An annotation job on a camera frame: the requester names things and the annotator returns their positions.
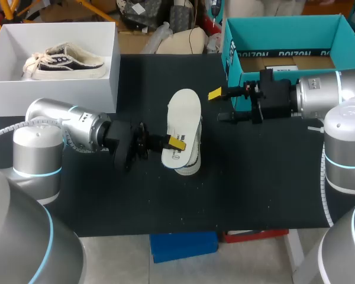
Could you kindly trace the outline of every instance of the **white plastic bag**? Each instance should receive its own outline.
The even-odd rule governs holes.
[[[142,49],[141,54],[152,54],[158,50],[158,47],[162,40],[168,38],[168,36],[172,35],[172,30],[170,29],[170,24],[168,22],[164,22],[155,33],[150,37],[149,42]]]
[[[218,53],[220,52],[221,46],[221,33],[213,34],[209,37],[208,45],[206,46],[206,50],[208,53]]]

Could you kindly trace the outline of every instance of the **white cable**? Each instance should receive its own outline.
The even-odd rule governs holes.
[[[325,211],[325,216],[326,216],[327,222],[329,223],[329,226],[332,227],[334,225],[334,223],[333,223],[333,220],[331,219],[329,208],[327,206],[326,191],[325,191],[325,186],[326,186],[325,143],[322,148],[321,173],[320,174],[321,174],[320,187],[321,187],[322,206]]]

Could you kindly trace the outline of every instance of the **shoe insole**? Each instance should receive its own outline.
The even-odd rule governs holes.
[[[162,163],[170,169],[186,166],[191,158],[195,136],[201,119],[201,104],[197,94],[182,89],[168,104],[167,134],[186,143],[184,151],[163,149]]]

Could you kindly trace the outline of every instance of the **black cable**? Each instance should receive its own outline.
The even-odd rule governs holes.
[[[191,30],[191,32],[189,33],[189,45],[191,46],[191,52],[193,54],[193,50],[192,50],[192,44],[191,44],[191,34],[193,32],[193,29]]]

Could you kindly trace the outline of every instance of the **cable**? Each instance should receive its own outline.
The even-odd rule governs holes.
[[[329,227],[332,227],[334,225],[334,223],[333,223],[333,220],[331,219],[329,208],[327,206],[326,191],[325,191],[325,187],[326,187],[325,143],[322,148],[321,173],[320,173],[319,183],[320,183],[320,187],[321,187],[322,206],[324,207],[325,216],[326,216],[327,222],[329,224]]]
[[[192,44],[191,44],[191,34],[193,32],[193,29],[191,30],[191,32],[189,33],[189,45],[191,46],[191,52],[193,54],[193,50],[192,50]]]

